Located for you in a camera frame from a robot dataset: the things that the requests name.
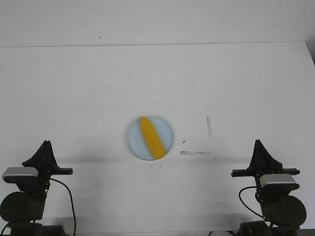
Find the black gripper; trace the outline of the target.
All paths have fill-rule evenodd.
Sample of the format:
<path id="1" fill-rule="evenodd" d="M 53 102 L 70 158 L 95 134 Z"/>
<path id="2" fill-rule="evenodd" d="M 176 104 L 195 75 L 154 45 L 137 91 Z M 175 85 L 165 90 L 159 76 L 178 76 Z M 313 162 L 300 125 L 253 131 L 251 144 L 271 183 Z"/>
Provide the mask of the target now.
<path id="1" fill-rule="evenodd" d="M 37 170 L 37 176 L 26 177 L 25 182 L 32 187 L 32 192 L 47 192 L 51 176 L 72 175 L 72 168 L 61 168 L 57 165 L 50 141 L 44 141 L 35 154 L 22 163 L 24 168 Z"/>
<path id="2" fill-rule="evenodd" d="M 232 170 L 232 177 L 260 177 L 268 174 L 300 174 L 296 168 L 282 169 L 282 163 L 275 160 L 260 140 L 254 143 L 250 165 L 247 169 Z"/>

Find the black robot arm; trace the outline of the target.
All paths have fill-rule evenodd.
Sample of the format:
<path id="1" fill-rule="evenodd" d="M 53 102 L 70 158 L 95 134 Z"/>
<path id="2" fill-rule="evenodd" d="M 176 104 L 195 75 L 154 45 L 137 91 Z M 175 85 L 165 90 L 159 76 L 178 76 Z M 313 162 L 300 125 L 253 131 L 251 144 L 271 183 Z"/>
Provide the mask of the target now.
<path id="1" fill-rule="evenodd" d="M 254 143 L 252 159 L 246 169 L 232 170 L 232 177 L 253 177 L 255 199 L 261 207 L 259 221 L 240 224 L 237 236 L 296 236 L 306 221 L 304 204 L 290 195 L 300 186 L 294 176 L 297 168 L 284 168 L 260 140 Z"/>
<path id="2" fill-rule="evenodd" d="M 72 168 L 57 165 L 50 141 L 44 141 L 36 153 L 20 167 L 9 167 L 4 182 L 15 184 L 17 192 L 7 195 L 0 205 L 0 216 L 12 236 L 64 236 L 62 225 L 42 225 L 47 193 L 53 176 L 72 175 Z"/>

